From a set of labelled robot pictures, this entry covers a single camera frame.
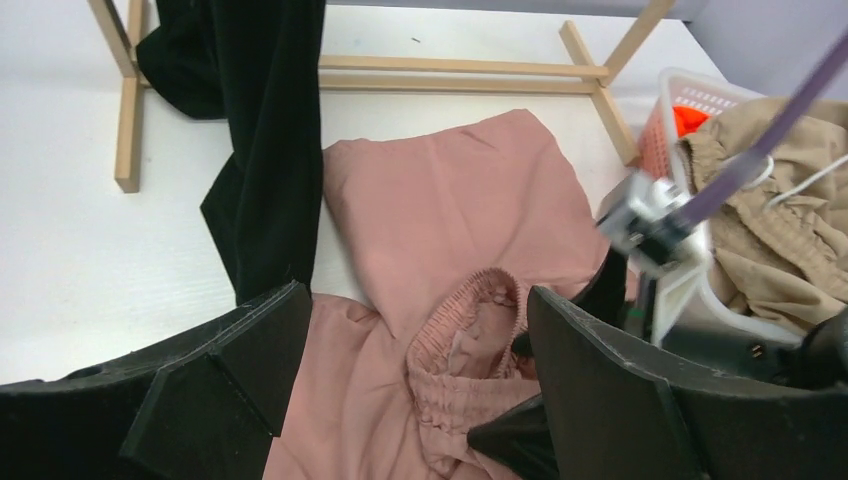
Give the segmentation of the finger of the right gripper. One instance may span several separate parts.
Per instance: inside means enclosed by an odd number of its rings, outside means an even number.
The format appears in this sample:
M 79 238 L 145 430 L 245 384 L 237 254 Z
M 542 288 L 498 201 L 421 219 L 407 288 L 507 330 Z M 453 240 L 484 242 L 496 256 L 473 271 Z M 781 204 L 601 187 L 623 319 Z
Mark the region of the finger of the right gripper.
M 533 320 L 542 319 L 545 324 L 557 323 L 571 328 L 577 320 L 587 319 L 619 326 L 619 314 L 627 293 L 627 271 L 627 257 L 609 248 L 588 283 L 571 298 L 565 298 L 549 287 L 534 286 L 528 296 L 530 328 L 516 337 L 510 347 L 511 353 L 517 358 L 535 357 Z
M 467 442 L 473 450 L 507 467 L 521 479 L 560 478 L 541 394 L 471 428 Z

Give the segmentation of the orange shorts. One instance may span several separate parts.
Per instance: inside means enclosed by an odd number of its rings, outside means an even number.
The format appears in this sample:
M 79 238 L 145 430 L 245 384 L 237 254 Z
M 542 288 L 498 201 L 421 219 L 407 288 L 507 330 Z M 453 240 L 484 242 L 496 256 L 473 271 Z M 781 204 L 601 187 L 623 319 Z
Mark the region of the orange shorts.
M 696 132 L 710 115 L 685 105 L 672 106 L 672 119 L 678 138 Z

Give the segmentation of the beige shorts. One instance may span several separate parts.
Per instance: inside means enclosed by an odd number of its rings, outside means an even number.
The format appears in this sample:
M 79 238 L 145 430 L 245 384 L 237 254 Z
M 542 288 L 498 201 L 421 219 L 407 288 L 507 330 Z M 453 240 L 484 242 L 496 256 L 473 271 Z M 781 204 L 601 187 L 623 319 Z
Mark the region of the beige shorts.
M 846 103 L 816 103 L 771 156 L 710 218 L 708 281 L 731 311 L 805 335 L 847 305 Z

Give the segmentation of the pink shorts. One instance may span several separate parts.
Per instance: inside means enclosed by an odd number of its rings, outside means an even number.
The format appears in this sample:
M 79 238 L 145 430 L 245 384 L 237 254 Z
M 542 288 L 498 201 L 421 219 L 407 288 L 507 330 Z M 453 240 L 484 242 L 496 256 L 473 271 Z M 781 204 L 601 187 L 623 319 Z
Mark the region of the pink shorts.
M 317 294 L 268 479 L 509 479 L 466 437 L 536 395 L 529 289 L 601 266 L 571 164 L 526 110 L 324 153 L 324 194 L 366 302 Z

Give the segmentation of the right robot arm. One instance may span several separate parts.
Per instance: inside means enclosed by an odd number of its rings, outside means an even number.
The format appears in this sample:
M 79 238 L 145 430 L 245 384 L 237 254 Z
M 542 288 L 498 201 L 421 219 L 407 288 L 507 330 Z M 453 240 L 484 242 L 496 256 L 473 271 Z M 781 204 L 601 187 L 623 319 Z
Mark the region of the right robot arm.
M 469 445 L 522 479 L 843 479 L 847 317 L 798 345 L 704 323 L 648 342 L 656 285 L 629 302 L 609 251 L 586 286 L 535 287 L 513 352 L 539 394 L 474 427 Z

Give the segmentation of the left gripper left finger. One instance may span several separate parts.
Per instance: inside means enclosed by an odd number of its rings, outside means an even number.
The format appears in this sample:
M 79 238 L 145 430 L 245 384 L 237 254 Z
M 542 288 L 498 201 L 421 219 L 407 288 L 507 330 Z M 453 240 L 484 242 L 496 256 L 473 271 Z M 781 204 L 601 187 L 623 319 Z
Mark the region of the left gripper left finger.
M 61 379 L 4 385 L 2 477 L 261 478 L 311 310 L 293 282 Z

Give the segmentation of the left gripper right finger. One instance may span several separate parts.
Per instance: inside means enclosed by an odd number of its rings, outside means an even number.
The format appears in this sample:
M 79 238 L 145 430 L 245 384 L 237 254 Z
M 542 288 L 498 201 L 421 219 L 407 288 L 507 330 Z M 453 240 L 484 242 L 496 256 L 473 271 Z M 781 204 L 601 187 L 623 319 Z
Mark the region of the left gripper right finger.
M 735 377 L 605 324 L 553 291 L 527 302 L 563 479 L 843 479 L 847 391 Z

